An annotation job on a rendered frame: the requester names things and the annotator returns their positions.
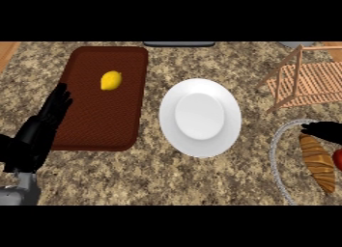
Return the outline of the dark grey flat appliance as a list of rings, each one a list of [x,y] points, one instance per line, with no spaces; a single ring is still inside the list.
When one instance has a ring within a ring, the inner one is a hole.
[[[214,41],[144,41],[145,46],[151,47],[211,47]]]

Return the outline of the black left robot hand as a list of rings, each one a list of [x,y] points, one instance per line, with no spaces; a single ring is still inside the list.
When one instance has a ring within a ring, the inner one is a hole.
[[[54,146],[58,129],[73,103],[67,84],[59,83],[39,113],[28,118],[15,137],[0,134],[0,162],[6,173],[36,173]]]

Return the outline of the white oval plate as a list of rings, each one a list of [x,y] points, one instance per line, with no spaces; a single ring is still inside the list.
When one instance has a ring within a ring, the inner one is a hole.
[[[158,117],[166,139],[183,154],[207,158],[234,146],[241,110],[234,94],[213,80],[194,78],[176,84],[161,101]]]

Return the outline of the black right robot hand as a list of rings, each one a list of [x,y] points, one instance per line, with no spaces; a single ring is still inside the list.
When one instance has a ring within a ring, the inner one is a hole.
[[[303,123],[304,134],[322,138],[325,141],[340,144],[342,146],[342,123],[337,122],[316,122]]]

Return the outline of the brown croissant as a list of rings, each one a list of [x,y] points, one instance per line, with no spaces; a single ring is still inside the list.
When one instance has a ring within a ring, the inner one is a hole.
[[[307,165],[312,176],[325,193],[335,192],[335,172],[334,161],[318,139],[309,135],[300,134],[300,146],[303,160]]]

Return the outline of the yellow lemon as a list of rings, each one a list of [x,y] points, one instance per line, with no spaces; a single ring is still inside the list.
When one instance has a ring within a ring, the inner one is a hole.
[[[102,77],[102,90],[111,91],[116,90],[121,84],[123,75],[118,71],[113,70],[105,73]]]

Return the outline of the wooden tiered shelf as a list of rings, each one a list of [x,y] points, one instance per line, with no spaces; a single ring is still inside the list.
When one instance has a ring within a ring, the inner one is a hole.
[[[275,97],[269,113],[281,108],[342,101],[342,62],[303,63],[304,52],[321,50],[342,50],[342,45],[300,44],[259,83],[259,87],[269,86]]]

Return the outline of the dark brown placemat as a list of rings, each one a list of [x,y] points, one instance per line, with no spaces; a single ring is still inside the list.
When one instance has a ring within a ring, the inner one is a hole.
[[[138,46],[83,46],[71,55],[62,81],[71,92],[54,143],[56,151],[126,151],[138,140],[149,52]],[[116,90],[102,90],[102,77],[118,71]]]

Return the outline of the pale grey appliance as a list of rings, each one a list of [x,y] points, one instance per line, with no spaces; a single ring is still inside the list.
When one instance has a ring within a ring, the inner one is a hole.
[[[316,42],[315,41],[279,41],[278,43],[281,43],[287,47],[297,48],[300,45],[313,46]]]

